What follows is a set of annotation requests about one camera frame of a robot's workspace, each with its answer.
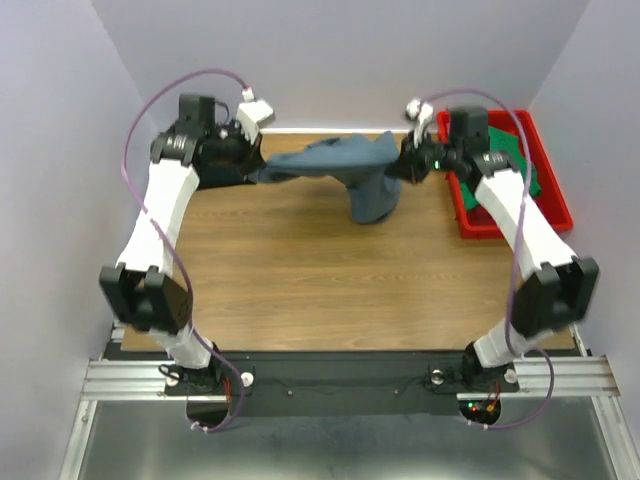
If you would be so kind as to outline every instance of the green cloth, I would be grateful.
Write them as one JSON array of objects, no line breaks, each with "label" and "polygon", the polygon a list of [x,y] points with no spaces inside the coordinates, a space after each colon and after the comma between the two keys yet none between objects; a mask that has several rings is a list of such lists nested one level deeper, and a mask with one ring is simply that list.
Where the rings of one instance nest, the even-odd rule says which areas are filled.
[{"label": "green cloth", "polygon": [[[524,179],[527,170],[527,161],[520,153],[518,142],[518,137],[515,135],[503,132],[497,128],[489,127],[489,148],[491,150],[505,150],[509,153],[509,155],[511,155],[516,161],[518,168],[520,168],[520,172],[522,172],[522,178]],[[538,183],[538,172],[536,171],[536,167],[535,165],[532,165],[532,167],[531,188],[529,189],[529,193],[532,197],[535,197],[542,193],[542,189]],[[463,183],[460,184],[460,192],[462,193],[462,200],[464,201],[464,209],[467,212],[480,205],[476,200],[476,197],[472,195],[469,188]]]}]

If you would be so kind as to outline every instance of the blue garment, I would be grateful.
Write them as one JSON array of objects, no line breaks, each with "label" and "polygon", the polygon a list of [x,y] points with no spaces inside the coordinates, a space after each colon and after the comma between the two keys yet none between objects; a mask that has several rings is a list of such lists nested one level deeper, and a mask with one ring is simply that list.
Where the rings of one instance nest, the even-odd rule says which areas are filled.
[{"label": "blue garment", "polygon": [[393,212],[400,197],[402,181],[384,175],[398,155],[391,132],[374,141],[364,135],[333,137],[311,143],[301,152],[273,155],[249,179],[281,183],[298,177],[334,177],[347,187],[353,220],[379,223]]}]

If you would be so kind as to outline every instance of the metal extrusion rail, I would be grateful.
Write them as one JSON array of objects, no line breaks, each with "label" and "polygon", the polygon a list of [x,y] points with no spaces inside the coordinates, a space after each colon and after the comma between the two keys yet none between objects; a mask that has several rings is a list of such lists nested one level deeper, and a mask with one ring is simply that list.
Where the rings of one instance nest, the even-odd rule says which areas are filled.
[{"label": "metal extrusion rail", "polygon": [[[185,397],[164,394],[165,377],[158,366],[167,361],[94,361],[89,364],[82,400],[179,400]],[[520,391],[503,398],[544,397],[549,388],[549,367],[542,358],[526,358],[515,363]],[[618,396],[613,373],[605,357],[560,357],[553,360],[556,397]],[[460,394],[460,400],[483,398],[486,394]],[[190,397],[191,400],[224,402],[224,396]]]},{"label": "metal extrusion rail", "polygon": [[[616,475],[621,480],[640,480],[640,461],[622,415],[615,378],[606,357],[555,357],[554,397],[591,397]],[[90,362],[74,428],[60,479],[79,478],[98,402],[184,401],[164,394],[165,378],[158,365],[167,361]],[[520,391],[504,398],[536,398],[547,394],[549,369],[542,358],[514,362]],[[458,395],[459,399],[483,398],[484,394]],[[223,396],[189,397],[190,400],[224,402]]]}]

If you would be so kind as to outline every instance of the white connector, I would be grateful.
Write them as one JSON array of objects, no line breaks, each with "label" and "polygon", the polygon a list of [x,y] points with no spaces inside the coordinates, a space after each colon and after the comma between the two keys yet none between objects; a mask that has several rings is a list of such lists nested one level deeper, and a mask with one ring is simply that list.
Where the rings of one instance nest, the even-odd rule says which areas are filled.
[{"label": "white connector", "polygon": [[256,97],[253,94],[253,89],[245,88],[244,90],[242,90],[242,100],[244,100],[245,102],[253,102],[255,99]]},{"label": "white connector", "polygon": [[264,100],[245,101],[238,105],[236,120],[240,122],[244,136],[251,144],[255,143],[260,130],[271,125],[275,118],[273,108]]},{"label": "white connector", "polygon": [[427,127],[433,119],[433,106],[423,102],[419,98],[414,98],[407,104],[405,111],[409,120],[415,123],[413,129],[413,146],[418,148],[424,138]]}]

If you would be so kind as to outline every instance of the cloth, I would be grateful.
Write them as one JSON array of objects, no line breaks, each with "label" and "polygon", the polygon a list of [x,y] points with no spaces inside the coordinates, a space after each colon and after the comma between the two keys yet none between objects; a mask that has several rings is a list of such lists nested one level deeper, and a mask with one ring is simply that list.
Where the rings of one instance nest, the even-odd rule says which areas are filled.
[{"label": "cloth", "polygon": [[[497,128],[489,127],[489,148],[491,150],[505,150],[516,162],[518,168],[520,168],[520,172],[522,173],[522,178],[524,179],[527,171],[527,161],[520,153],[519,145],[520,140],[517,136],[511,135],[510,133],[504,132]],[[538,172],[536,170],[535,165],[532,165],[531,169],[531,187],[529,188],[529,193],[532,197],[536,197],[542,193],[542,188],[538,183]],[[462,200],[464,202],[465,211],[472,210],[476,208],[478,205],[478,200],[473,196],[469,188],[460,184],[460,192],[462,193]]]},{"label": "cloth", "polygon": [[384,171],[399,154],[391,132],[373,141],[364,135],[332,137],[311,143],[300,152],[272,155],[266,167],[249,179],[281,183],[299,177],[334,177],[347,189],[353,221],[379,223],[398,204],[402,181],[386,177]]}]

